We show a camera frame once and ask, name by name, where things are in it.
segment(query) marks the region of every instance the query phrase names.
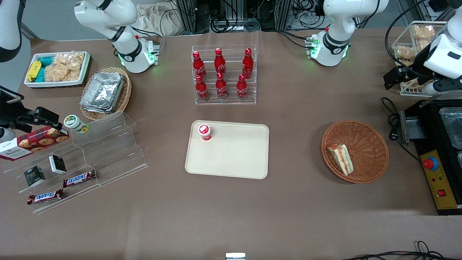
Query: teal package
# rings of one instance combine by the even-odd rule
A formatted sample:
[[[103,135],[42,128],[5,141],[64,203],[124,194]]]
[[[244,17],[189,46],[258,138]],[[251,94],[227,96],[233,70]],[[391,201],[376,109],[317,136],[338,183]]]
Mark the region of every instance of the teal package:
[[[48,66],[48,65],[52,64],[54,58],[55,57],[53,57],[53,56],[41,57],[40,62],[42,63],[42,66],[45,67],[45,66]]]
[[[42,67],[38,71],[38,75],[37,75],[37,78],[35,79],[35,82],[45,82],[45,68],[44,67]]]

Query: yellow package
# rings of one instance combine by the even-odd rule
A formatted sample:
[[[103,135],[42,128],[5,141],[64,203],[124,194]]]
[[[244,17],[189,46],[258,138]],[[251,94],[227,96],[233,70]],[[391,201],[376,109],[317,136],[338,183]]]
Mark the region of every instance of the yellow package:
[[[30,67],[29,71],[27,72],[27,79],[29,82],[33,82],[38,75],[38,72],[42,68],[42,63],[40,61],[36,61],[32,63],[32,66]]]

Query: cookie box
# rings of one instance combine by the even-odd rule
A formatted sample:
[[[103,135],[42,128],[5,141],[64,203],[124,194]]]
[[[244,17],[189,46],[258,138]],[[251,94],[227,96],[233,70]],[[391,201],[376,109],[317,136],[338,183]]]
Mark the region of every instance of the cookie box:
[[[32,131],[30,134],[22,135],[9,142],[1,143],[0,158],[14,161],[68,139],[69,134],[66,130],[56,130],[50,126],[45,126]]]
[[[84,56],[84,61],[82,63],[82,67],[80,68],[80,75],[78,80],[73,80],[73,81],[59,81],[59,82],[30,82],[27,79],[27,73],[24,78],[24,84],[30,88],[33,89],[39,89],[39,88],[61,88],[61,87],[84,87],[83,82],[85,79],[88,77],[88,71],[90,70],[90,64],[91,64],[91,57],[90,54],[86,51],[78,51],[78,52],[83,52],[85,54]],[[38,60],[40,60],[41,57],[49,57],[49,56],[55,56],[56,54],[64,54],[68,52],[50,52],[50,53],[37,53],[34,54],[32,57],[32,60],[30,62],[29,68],[32,66],[32,64]]]

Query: clear acrylic display stand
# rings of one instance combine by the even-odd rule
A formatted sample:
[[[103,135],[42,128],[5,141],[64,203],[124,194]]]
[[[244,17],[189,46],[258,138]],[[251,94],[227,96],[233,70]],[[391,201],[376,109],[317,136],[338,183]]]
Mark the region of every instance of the clear acrylic display stand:
[[[413,27],[414,26],[432,26],[434,31],[435,31],[435,36],[436,37],[440,31],[444,28],[447,22],[445,21],[413,21],[410,23],[406,29],[399,35],[399,37],[396,39],[396,41],[391,45],[391,48],[394,51],[395,58],[397,58],[398,55],[398,47],[399,46],[405,46],[405,47],[410,47],[414,51],[414,55],[417,56],[417,54],[420,52],[419,49],[419,40],[414,37],[414,31]],[[419,83],[417,82],[417,79],[410,80],[408,82],[402,82],[400,83],[400,95],[402,96],[417,96],[417,97],[431,97],[431,95],[428,95],[424,92],[423,86],[420,86]]]
[[[135,142],[135,122],[124,112],[108,115],[88,125],[89,130],[85,134],[70,131],[68,141],[16,161],[2,161],[8,169],[5,173],[17,176],[18,192],[24,195],[24,203],[31,194],[55,192],[62,188],[64,179],[96,170],[95,179],[64,188],[63,199],[31,205],[34,213],[45,212],[148,166],[143,151]],[[63,158],[66,174],[51,171],[50,155]],[[35,165],[42,168],[45,181],[28,187],[24,172]]]
[[[217,73],[215,71],[215,49],[221,48],[223,57],[226,60],[226,88],[228,90],[228,98],[220,100],[217,95],[217,88],[215,82],[217,81]],[[240,101],[237,98],[236,85],[238,82],[239,74],[242,73],[242,59],[246,48],[252,49],[252,58],[254,59],[254,69],[252,77],[247,82],[247,99]],[[191,52],[191,68],[193,72],[192,83],[194,90],[194,99],[196,105],[238,105],[238,104],[255,104],[257,102],[257,46],[255,44],[242,44],[242,45],[204,45],[193,46],[193,52],[198,51],[201,59],[205,64],[207,72],[207,79],[204,80],[207,85],[207,91],[210,96],[209,100],[200,100],[197,97],[195,73],[192,62],[194,58]]]

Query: snickers bar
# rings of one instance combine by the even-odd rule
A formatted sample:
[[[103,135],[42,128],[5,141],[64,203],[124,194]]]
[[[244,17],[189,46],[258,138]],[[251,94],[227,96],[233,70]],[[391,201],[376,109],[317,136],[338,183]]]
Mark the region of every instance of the snickers bar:
[[[29,198],[27,199],[27,204],[35,204],[35,203],[40,203],[40,202],[45,202],[45,201],[53,201],[53,200],[59,200],[64,197],[64,192],[62,189],[55,191],[55,192],[49,192],[49,193],[44,193],[40,195],[30,195]]]
[[[67,179],[67,180],[64,180],[63,181],[63,188],[66,188],[70,185],[74,185],[74,184],[77,184],[79,182],[82,182],[84,180],[90,180],[90,179],[93,179],[96,177],[96,174],[95,174],[95,170],[91,170],[87,173],[84,173],[84,174],[81,174],[81,175],[78,175],[78,176],[75,176],[73,178],[70,178],[70,179]]]

